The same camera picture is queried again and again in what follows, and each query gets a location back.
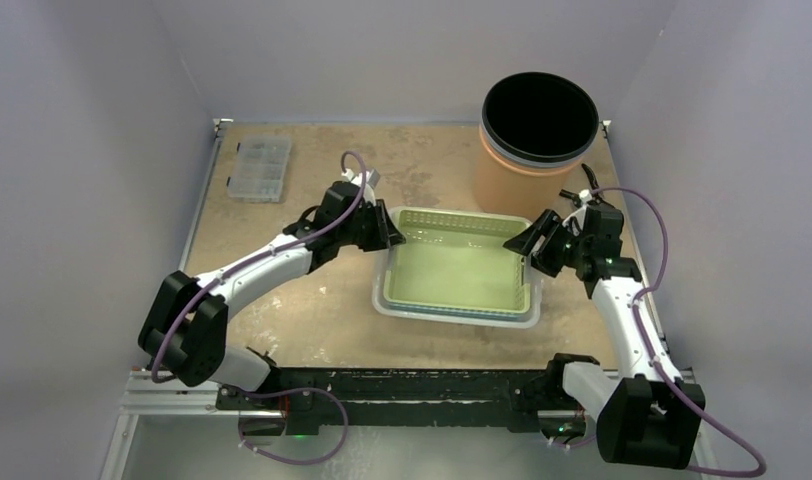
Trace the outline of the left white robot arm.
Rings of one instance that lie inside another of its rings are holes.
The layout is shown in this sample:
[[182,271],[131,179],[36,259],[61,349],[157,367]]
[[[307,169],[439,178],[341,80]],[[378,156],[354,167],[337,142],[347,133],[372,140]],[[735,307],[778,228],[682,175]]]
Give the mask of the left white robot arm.
[[227,344],[230,320],[277,287],[335,259],[341,248],[389,250],[404,243],[383,200],[370,188],[336,181],[322,201],[306,209],[269,244],[221,268],[166,276],[137,338],[155,369],[187,386],[206,381],[241,389],[254,408],[279,399],[280,382],[265,355]]

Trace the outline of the blue perforated plastic basket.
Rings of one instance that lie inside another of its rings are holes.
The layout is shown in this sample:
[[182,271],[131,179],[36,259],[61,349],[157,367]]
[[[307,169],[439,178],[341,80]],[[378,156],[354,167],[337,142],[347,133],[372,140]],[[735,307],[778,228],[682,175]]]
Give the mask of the blue perforated plastic basket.
[[500,328],[530,328],[539,321],[541,314],[539,306],[530,307],[521,314],[411,306],[389,302],[381,294],[372,298],[372,305],[381,314],[399,318]]

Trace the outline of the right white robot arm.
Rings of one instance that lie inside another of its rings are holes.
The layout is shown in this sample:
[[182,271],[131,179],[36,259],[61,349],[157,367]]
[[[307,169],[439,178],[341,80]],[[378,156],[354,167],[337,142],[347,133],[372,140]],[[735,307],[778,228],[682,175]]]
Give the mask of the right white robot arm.
[[535,270],[557,276],[569,268],[583,283],[607,327],[618,361],[618,379],[581,357],[561,359],[546,376],[543,392],[558,407],[574,400],[595,423],[601,458],[682,470],[688,467],[705,395],[684,381],[655,332],[643,301],[637,262],[621,254],[623,213],[589,203],[569,218],[544,211],[535,223],[504,243]]

